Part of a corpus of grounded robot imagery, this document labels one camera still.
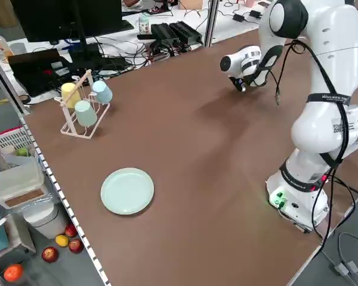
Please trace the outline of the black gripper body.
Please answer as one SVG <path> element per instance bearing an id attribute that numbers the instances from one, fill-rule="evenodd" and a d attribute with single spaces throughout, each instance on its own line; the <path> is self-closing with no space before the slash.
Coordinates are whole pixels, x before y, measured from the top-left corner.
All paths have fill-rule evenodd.
<path id="1" fill-rule="evenodd" d="M 245 92 L 246 91 L 246 79 L 247 77 L 229 77 L 230 81 L 232 82 L 233 86 L 239 91 L 239 92 Z"/>

